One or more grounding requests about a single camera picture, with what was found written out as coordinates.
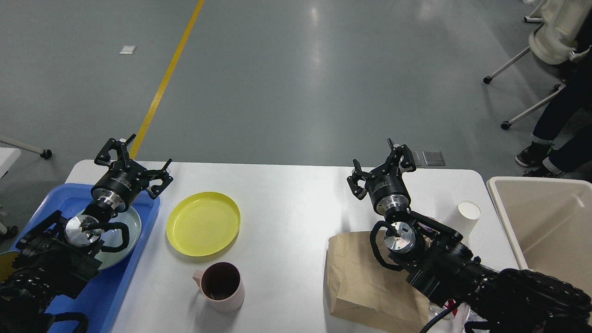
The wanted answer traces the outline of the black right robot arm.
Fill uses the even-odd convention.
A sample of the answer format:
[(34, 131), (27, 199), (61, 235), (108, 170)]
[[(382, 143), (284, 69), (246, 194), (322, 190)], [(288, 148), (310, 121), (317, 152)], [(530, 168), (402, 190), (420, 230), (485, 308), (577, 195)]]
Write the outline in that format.
[(391, 271), (406, 271), (406, 281), (429, 301), (443, 307), (430, 320), (429, 331), (462, 304), (480, 316), (467, 321), (467, 333), (589, 333), (591, 297), (571, 283), (530, 270), (492, 270), (462, 242), (463, 235), (413, 211), (402, 179), (416, 171), (407, 145), (387, 140), (385, 162), (366, 172), (358, 160), (347, 183), (355, 198), (370, 196), (374, 212), (382, 216), (370, 232), (370, 247), (378, 263)]

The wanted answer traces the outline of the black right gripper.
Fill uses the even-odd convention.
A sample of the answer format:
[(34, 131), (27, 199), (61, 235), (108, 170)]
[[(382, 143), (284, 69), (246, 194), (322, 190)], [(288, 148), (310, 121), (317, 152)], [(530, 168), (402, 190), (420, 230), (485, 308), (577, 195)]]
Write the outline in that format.
[[(392, 215), (401, 216), (410, 213), (412, 201), (402, 175), (416, 171), (417, 165), (408, 145), (395, 144), (391, 138), (387, 139), (387, 143), (390, 153), (382, 165), (383, 175), (373, 179), (373, 174), (363, 171), (358, 160), (352, 160), (353, 171), (347, 177), (347, 184), (358, 200), (369, 194), (377, 214), (385, 216), (391, 211)], [(364, 187), (359, 185), (360, 181), (366, 182)]]

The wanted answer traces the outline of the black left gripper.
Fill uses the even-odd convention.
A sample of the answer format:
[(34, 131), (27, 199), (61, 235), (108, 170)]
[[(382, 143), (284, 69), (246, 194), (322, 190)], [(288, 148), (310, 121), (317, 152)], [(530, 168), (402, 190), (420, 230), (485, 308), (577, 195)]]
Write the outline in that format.
[(94, 164), (108, 167), (109, 171), (91, 189), (92, 204), (121, 213), (129, 209), (141, 191), (154, 200), (173, 181), (168, 170), (172, 159), (167, 160), (160, 169), (144, 168), (139, 171), (139, 175), (132, 173), (135, 161), (130, 157), (128, 146), (135, 138), (136, 134), (124, 141), (110, 138), (97, 153)]

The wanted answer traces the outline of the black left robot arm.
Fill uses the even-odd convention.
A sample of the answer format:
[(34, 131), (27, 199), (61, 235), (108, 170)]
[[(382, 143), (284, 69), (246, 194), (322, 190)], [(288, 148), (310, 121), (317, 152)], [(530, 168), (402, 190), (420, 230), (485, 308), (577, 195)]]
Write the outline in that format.
[(48, 333), (54, 324), (76, 322), (74, 333), (86, 333), (90, 320), (82, 312), (51, 314), (47, 309), (58, 296), (76, 299), (104, 265), (100, 255), (121, 261), (136, 247), (142, 230), (117, 221), (140, 192), (157, 199), (173, 177), (172, 160), (159, 169), (147, 169), (133, 160), (125, 141), (108, 139), (94, 163), (107, 171), (91, 188), (91, 201), (74, 217), (60, 210), (38, 222), (3, 254), (8, 261), (1, 279), (1, 331)]

